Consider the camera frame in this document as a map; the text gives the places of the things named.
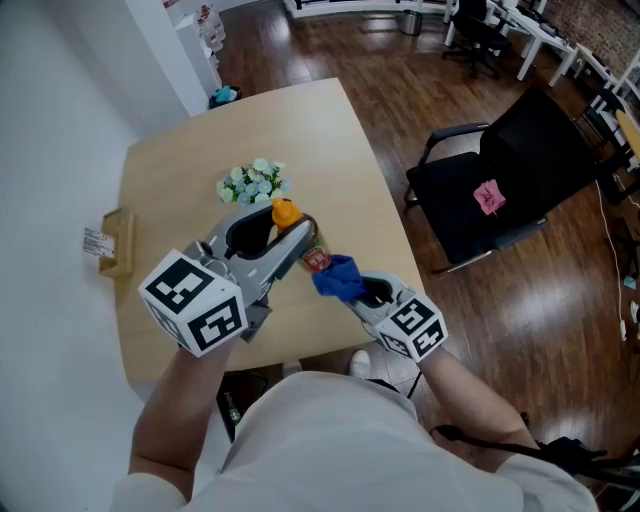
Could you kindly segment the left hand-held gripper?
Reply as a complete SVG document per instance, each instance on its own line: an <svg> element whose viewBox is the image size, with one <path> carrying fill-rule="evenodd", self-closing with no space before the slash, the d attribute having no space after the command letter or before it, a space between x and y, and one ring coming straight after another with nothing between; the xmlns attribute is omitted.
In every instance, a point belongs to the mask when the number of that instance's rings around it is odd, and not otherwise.
<svg viewBox="0 0 640 512"><path fill-rule="evenodd" d="M223 218L205 240L171 250L138 292L158 326L202 357L239 336L249 342L271 313L268 292L301 258L313 234L299 221L271 241L272 206Z"/></svg>

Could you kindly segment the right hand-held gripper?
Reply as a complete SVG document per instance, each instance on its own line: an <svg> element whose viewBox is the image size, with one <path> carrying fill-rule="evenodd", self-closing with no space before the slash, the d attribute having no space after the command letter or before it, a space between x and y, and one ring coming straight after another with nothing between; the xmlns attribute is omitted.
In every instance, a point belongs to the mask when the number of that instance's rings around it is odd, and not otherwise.
<svg viewBox="0 0 640 512"><path fill-rule="evenodd" d="M448 339L444 317L427 296L404 288L392 273L365 271L361 278L364 292L345 305L385 349L419 363Z"/></svg>

